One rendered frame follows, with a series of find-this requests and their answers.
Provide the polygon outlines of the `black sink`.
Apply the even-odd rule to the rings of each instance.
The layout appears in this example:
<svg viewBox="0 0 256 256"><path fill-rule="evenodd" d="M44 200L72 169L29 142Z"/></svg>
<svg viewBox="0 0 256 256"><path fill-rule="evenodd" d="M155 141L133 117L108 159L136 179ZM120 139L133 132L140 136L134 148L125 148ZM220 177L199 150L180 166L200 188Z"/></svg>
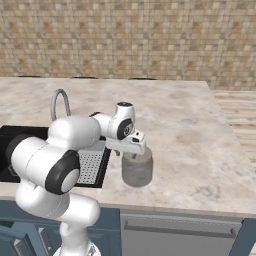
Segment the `black sink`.
<svg viewBox="0 0 256 256"><path fill-rule="evenodd" d="M20 182L20 178L11 169L6 159L7 146L19 134L30 134L46 140L48 128L12 125L3 125L0 127L0 182ZM93 147L79 151L81 169L76 187L102 187L111 154L111 150L106 148L105 143L106 139L101 137Z"/></svg>

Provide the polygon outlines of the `grey curved tap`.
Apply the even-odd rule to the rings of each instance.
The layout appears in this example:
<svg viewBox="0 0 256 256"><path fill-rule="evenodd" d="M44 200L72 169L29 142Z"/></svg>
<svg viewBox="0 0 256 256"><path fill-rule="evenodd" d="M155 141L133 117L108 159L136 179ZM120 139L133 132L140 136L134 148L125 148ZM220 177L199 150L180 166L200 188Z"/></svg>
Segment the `grey curved tap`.
<svg viewBox="0 0 256 256"><path fill-rule="evenodd" d="M69 98L65 90L57 89L53 92L50 103L50 115L51 120L57 120L57 108L63 105L65 113L67 116L71 115L71 109L69 104Z"/></svg>

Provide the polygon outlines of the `grey dishwasher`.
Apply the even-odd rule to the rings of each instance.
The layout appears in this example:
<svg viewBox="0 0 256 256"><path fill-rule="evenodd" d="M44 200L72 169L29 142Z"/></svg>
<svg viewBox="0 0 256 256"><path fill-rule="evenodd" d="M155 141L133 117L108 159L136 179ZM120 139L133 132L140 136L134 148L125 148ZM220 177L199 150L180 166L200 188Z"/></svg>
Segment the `grey dishwasher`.
<svg viewBox="0 0 256 256"><path fill-rule="evenodd" d="M188 229L227 233L241 228L238 221L224 221L194 216L148 215L122 213L122 256L229 256L235 238L216 238L193 235L130 231L129 225Z"/></svg>

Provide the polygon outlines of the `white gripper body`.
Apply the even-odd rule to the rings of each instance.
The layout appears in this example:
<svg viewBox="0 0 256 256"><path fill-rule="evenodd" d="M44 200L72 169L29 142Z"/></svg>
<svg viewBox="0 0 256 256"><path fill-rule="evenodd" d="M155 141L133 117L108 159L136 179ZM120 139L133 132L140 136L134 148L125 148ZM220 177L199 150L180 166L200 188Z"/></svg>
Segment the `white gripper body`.
<svg viewBox="0 0 256 256"><path fill-rule="evenodd" d="M126 137L123 140L112 138L106 139L106 147L115 151L143 155L145 153L146 141L144 138Z"/></svg>

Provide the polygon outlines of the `blue cupboard panel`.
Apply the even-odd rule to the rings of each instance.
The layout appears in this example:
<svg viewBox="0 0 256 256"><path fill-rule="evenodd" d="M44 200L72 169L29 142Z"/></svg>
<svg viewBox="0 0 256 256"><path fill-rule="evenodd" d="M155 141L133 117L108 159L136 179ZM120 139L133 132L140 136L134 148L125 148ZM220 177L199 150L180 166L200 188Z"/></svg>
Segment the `blue cupboard panel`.
<svg viewBox="0 0 256 256"><path fill-rule="evenodd" d="M232 245L229 256L249 256L256 243L256 219L245 218Z"/></svg>

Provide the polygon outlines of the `clear glass jar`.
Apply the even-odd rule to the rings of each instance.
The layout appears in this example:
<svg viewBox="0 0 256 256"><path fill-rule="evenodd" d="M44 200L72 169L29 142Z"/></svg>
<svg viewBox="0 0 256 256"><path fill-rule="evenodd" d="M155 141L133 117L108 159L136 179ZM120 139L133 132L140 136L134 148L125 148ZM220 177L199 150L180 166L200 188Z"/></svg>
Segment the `clear glass jar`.
<svg viewBox="0 0 256 256"><path fill-rule="evenodd" d="M122 156L122 179L132 187L143 187L152 181L153 177L153 155L150 148L145 149L143 155L137 154L132 159L131 153Z"/></svg>

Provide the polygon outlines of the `blue cupboard door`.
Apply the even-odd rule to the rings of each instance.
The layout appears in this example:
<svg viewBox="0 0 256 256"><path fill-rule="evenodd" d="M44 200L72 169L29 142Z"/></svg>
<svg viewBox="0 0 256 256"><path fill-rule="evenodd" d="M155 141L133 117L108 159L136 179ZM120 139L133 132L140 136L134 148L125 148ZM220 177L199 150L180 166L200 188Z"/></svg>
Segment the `blue cupboard door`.
<svg viewBox="0 0 256 256"><path fill-rule="evenodd" d="M0 256L53 256L61 246L59 226L24 212L14 201L0 200ZM118 209L101 208L88 234L101 256L122 256Z"/></svg>

